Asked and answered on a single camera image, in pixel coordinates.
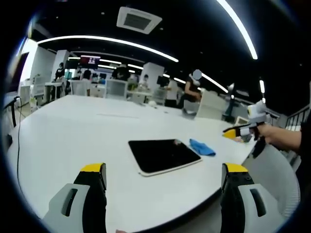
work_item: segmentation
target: black ceiling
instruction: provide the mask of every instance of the black ceiling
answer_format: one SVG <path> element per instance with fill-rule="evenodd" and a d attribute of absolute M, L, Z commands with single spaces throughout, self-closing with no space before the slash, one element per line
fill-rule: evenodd
<path fill-rule="evenodd" d="M 49 5 L 39 15 L 38 23 L 53 37 L 100 35 L 127 40 L 171 55 L 179 60 L 178 63 L 138 48 L 99 40 L 67 39 L 41 46 L 52 50 L 111 53 L 154 62 L 180 79 L 185 79 L 191 70 L 200 69 L 225 87 L 235 82 L 239 89 L 249 92 L 248 100 L 252 102 L 261 99 L 261 77 L 265 81 L 266 103 L 272 110 L 290 115 L 307 105 L 310 77 L 306 67 L 310 48 L 305 38 L 306 23 L 300 21 L 303 7 L 276 5 L 270 0 L 227 2 L 248 31 L 258 60 L 252 59 L 237 26 L 216 0 L 72 0 Z M 121 6 L 152 13 L 162 21 L 148 35 L 118 28 Z M 34 32 L 33 39 L 46 37 Z M 101 57 L 126 62 L 107 55 Z M 223 93 L 207 80 L 203 86 Z"/>

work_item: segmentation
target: fluorescent light strip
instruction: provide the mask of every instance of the fluorescent light strip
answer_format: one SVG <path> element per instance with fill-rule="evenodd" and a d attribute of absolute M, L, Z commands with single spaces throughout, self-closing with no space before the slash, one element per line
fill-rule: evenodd
<path fill-rule="evenodd" d="M 177 82 L 183 83 L 183 84 L 186 83 L 184 80 L 181 80 L 181 79 L 178 79 L 178 78 L 174 78 L 174 80 L 176 80 Z"/>
<path fill-rule="evenodd" d="M 222 89 L 224 92 L 228 93 L 228 90 L 225 89 L 223 86 L 221 86 L 218 82 L 216 82 L 215 80 L 213 80 L 212 78 L 210 78 L 209 76 L 207 76 L 206 74 L 202 73 L 202 77 L 206 78 L 207 80 L 209 80 L 211 83 L 215 84 L 216 86 L 218 86 L 220 89 Z"/>
<path fill-rule="evenodd" d="M 99 56 L 81 55 L 81 57 L 100 58 Z"/>
<path fill-rule="evenodd" d="M 263 80 L 259 80 L 259 84 L 260 84 L 260 90 L 261 92 L 264 94 L 264 83 L 263 83 Z"/>
<path fill-rule="evenodd" d="M 110 62 L 110 63 L 115 63 L 115 64 L 122 64 L 121 62 L 116 62 L 116 61 L 110 61 L 110 60 L 105 60 L 105 59 L 99 59 L 100 62 Z"/>
<path fill-rule="evenodd" d="M 128 67 L 133 67 L 133 68 L 137 68 L 137 69 L 144 69 L 144 67 L 139 67 L 139 66 L 135 66 L 132 64 L 127 64 Z"/>
<path fill-rule="evenodd" d="M 217 0 L 217 2 L 224 8 L 225 11 L 227 11 L 229 16 L 233 19 L 234 23 L 237 25 L 238 29 L 240 30 L 245 42 L 247 43 L 247 46 L 249 48 L 249 51 L 251 52 L 253 59 L 257 60 L 258 57 L 255 51 L 254 45 L 252 43 L 252 40 L 249 37 L 244 25 L 242 24 L 237 14 L 234 12 L 234 10 L 225 0 Z"/>
<path fill-rule="evenodd" d="M 105 66 L 105 65 L 98 65 L 98 67 L 108 68 L 108 69 L 116 69 L 116 67 Z"/>
<path fill-rule="evenodd" d="M 146 46 L 143 46 L 143 45 L 139 45 L 139 44 L 136 44 L 136 43 L 132 43 L 132 42 L 129 42 L 129 41 L 125 41 L 125 40 L 119 40 L 119 39 L 103 37 L 103 36 L 67 35 L 67 36 L 59 36 L 59 37 L 49 38 L 49 39 L 46 39 L 46 40 L 41 40 L 41 41 L 38 41 L 38 44 L 42 44 L 42 43 L 49 42 L 49 41 L 54 41 L 54 40 L 62 40 L 62 39 L 93 39 L 93 40 L 111 41 L 111 42 L 116 42 L 116 43 L 120 43 L 120 44 L 125 44 L 125 45 L 129 45 L 129 46 L 133 46 L 133 47 L 136 47 L 136 48 L 140 48 L 142 50 L 146 50 L 146 51 L 149 51 L 149 52 L 153 52 L 153 53 L 158 54 L 158 55 L 160 55 L 162 57 L 170 59 L 170 60 L 172 60 L 174 62 L 178 62 L 178 60 L 176 58 L 171 57 L 171 56 L 169 56 L 169 55 L 167 55 L 165 53 L 162 53 L 160 51 L 151 49 L 149 47 L 146 47 Z"/>

